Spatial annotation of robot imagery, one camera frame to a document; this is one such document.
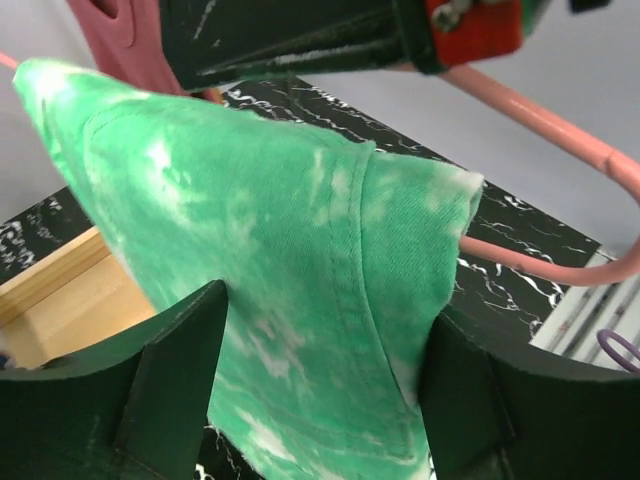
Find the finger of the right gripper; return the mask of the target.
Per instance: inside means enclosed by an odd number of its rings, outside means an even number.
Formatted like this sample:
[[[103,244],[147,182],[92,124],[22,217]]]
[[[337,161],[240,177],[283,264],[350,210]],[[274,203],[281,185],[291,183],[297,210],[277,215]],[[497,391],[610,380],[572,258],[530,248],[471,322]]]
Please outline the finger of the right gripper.
[[[426,7],[393,0],[164,0],[162,47],[186,91],[410,64],[438,74]]]

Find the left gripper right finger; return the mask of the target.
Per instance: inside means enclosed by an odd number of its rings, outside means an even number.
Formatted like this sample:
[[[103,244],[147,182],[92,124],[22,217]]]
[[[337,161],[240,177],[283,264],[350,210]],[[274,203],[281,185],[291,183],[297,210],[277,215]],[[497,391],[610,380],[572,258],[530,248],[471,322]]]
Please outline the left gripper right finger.
[[[639,378],[541,350],[446,308],[419,401],[440,479],[636,479]]]

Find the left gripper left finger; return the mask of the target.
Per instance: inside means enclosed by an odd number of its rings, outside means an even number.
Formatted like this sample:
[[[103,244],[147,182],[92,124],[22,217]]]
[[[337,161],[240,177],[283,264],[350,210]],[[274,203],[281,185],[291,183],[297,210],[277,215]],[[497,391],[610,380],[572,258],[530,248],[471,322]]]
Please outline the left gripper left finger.
[[[191,478],[227,307],[214,281],[91,347],[3,371],[2,478]]]

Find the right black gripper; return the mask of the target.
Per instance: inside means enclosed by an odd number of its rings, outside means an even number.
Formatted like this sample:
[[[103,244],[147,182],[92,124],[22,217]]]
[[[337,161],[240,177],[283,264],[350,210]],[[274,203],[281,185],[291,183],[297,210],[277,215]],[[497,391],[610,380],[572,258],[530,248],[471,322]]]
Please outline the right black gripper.
[[[549,3],[538,0],[426,0],[436,58],[445,67],[511,54]]]

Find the green tie-dye trousers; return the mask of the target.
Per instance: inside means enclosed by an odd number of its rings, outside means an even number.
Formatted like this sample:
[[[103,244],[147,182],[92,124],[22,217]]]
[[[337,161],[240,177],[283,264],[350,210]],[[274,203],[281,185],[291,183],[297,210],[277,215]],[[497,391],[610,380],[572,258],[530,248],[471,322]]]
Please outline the green tie-dye trousers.
[[[208,417],[261,476],[430,476],[418,376],[480,174],[50,59],[13,85],[155,308],[226,283]]]

